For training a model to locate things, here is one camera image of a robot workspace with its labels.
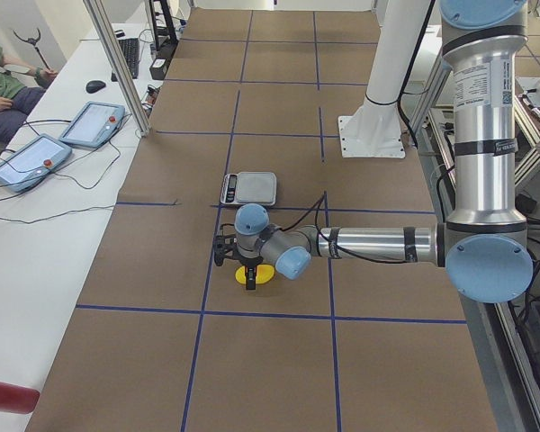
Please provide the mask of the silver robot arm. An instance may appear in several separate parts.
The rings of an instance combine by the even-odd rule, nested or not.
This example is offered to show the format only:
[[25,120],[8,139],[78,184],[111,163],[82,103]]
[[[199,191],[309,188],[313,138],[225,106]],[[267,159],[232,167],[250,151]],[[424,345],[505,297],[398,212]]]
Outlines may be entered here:
[[440,60],[454,75],[455,206],[434,227],[284,229],[260,205],[240,207],[233,253],[247,268],[271,264],[289,279],[313,257],[361,258],[443,267],[456,290],[483,303],[507,302],[533,277],[527,222],[515,206],[514,59],[527,41],[524,1],[391,1],[363,104],[338,120],[347,158],[402,154],[399,103],[434,9],[442,16]]

